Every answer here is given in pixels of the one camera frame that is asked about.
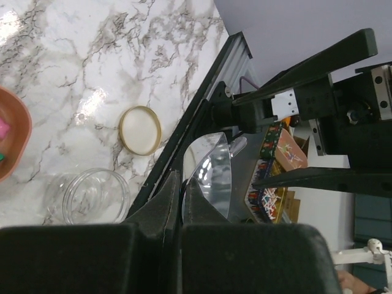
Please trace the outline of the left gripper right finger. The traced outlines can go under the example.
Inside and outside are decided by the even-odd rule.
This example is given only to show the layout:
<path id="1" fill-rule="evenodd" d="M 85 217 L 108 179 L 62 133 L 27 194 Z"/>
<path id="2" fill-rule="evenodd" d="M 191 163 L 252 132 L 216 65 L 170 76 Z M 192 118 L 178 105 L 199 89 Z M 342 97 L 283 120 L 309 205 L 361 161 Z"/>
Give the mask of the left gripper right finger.
<path id="1" fill-rule="evenodd" d="M 341 293 L 324 237 L 303 224 L 232 224 L 186 187 L 183 293 Z"/>

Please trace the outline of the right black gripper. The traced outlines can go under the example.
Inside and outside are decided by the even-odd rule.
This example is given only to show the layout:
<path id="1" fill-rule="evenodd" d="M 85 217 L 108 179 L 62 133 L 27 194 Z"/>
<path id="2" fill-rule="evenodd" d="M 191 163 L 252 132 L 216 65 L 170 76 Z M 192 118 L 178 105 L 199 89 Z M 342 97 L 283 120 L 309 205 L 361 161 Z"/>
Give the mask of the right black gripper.
<path id="1" fill-rule="evenodd" d="M 330 73 L 377 55 L 375 32 L 360 29 L 236 99 L 242 107 L 293 90 L 324 155 L 345 155 L 347 168 L 299 168 L 252 184 L 256 189 L 304 187 L 353 194 L 391 193 L 391 64 L 355 71 L 333 83 Z"/>

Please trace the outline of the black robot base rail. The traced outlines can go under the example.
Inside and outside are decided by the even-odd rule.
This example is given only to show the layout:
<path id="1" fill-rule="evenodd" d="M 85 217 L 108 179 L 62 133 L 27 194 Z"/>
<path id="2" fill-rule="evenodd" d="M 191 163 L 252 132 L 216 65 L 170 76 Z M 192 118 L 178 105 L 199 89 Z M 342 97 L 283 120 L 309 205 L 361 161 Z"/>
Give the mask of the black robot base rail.
<path id="1" fill-rule="evenodd" d="M 239 32 L 227 39 L 157 162 L 153 165 L 130 207 L 128 217 L 155 196 L 172 169 L 179 171 L 183 169 L 183 155 L 186 148 L 211 128 L 211 103 L 227 97 L 226 88 L 234 94 L 239 93 L 239 78 L 249 70 L 251 59 L 251 51 L 243 33 Z"/>

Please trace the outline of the gold rimmed jar lid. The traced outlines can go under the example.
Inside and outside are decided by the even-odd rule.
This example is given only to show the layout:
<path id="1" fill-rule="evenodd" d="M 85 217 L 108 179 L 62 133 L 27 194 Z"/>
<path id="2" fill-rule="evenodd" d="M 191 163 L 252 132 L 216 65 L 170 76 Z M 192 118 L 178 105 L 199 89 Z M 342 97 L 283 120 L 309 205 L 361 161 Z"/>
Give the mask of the gold rimmed jar lid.
<path id="1" fill-rule="evenodd" d="M 124 112 L 119 122 L 119 136 L 132 154 L 149 156 L 159 147 L 162 129 L 152 109 L 138 105 Z"/>

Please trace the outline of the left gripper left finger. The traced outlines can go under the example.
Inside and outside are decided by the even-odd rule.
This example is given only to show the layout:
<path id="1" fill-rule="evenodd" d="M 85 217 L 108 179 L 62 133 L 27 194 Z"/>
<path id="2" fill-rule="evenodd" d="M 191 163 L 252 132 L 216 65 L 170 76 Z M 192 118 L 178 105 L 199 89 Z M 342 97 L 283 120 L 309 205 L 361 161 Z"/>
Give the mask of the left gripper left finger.
<path id="1" fill-rule="evenodd" d="M 1 230 L 2 293 L 178 293 L 181 175 L 120 224 Z"/>

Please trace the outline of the silver metal scoop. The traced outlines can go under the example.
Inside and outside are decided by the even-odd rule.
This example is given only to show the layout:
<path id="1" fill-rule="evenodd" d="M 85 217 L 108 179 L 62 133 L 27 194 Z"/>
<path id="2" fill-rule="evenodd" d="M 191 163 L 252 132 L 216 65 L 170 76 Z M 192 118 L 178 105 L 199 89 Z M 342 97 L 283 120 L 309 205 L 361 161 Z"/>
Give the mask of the silver metal scoop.
<path id="1" fill-rule="evenodd" d="M 218 132 L 197 138 L 184 154 L 183 179 L 195 179 L 204 198 L 225 218 L 232 192 L 232 159 L 246 145 L 245 137 L 229 142 L 223 132 Z"/>

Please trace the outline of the decorated tin box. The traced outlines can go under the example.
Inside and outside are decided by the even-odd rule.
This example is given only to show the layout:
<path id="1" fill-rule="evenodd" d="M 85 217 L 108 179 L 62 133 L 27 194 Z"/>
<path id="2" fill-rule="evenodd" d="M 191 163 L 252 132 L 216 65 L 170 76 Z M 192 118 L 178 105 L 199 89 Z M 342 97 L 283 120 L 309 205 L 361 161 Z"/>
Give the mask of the decorated tin box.
<path id="1" fill-rule="evenodd" d="M 293 135 L 293 129 L 286 121 L 277 122 L 267 128 L 255 164 L 251 183 L 244 202 L 255 223 L 296 222 L 300 201 L 294 191 L 287 187 L 266 189 L 254 188 L 253 184 L 262 179 L 281 175 L 287 171 L 308 166 L 309 139 Z"/>

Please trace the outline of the clear glass jar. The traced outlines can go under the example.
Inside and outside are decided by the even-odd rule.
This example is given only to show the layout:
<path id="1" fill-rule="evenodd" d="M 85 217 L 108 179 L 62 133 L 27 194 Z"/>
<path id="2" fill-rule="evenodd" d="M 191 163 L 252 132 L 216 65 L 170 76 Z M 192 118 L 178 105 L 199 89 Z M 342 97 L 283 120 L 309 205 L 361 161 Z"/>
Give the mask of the clear glass jar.
<path id="1" fill-rule="evenodd" d="M 92 168 L 81 173 L 63 173 L 55 176 L 45 190 L 43 223 L 120 223 L 126 218 L 130 206 L 129 186 L 115 171 Z"/>

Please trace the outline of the pink tray of star candies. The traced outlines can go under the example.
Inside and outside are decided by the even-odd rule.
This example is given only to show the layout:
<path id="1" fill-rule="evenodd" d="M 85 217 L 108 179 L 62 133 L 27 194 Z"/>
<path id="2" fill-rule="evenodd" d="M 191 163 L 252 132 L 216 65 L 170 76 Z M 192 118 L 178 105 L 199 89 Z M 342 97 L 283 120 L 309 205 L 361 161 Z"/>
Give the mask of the pink tray of star candies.
<path id="1" fill-rule="evenodd" d="M 1 181 L 18 166 L 31 132 L 32 119 L 25 104 L 1 87 Z"/>

